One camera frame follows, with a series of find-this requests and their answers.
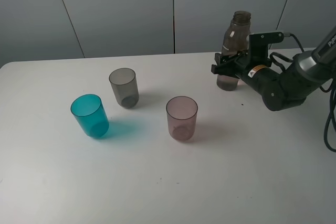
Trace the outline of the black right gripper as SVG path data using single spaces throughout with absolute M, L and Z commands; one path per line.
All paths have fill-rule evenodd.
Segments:
M 272 70 L 268 56 L 250 56 L 248 50 L 215 53 L 211 72 L 220 76 L 240 77 L 262 96 L 280 96 L 280 74 Z

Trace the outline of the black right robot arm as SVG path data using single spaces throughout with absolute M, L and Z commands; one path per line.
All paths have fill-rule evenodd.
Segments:
M 299 106 L 313 91 L 335 78 L 335 30 L 315 50 L 296 54 L 288 60 L 289 67 L 277 73 L 271 69 L 274 61 L 268 46 L 282 42 L 284 37 L 280 31 L 250 34 L 247 50 L 221 57 L 211 72 L 241 79 L 261 95 L 271 111 Z

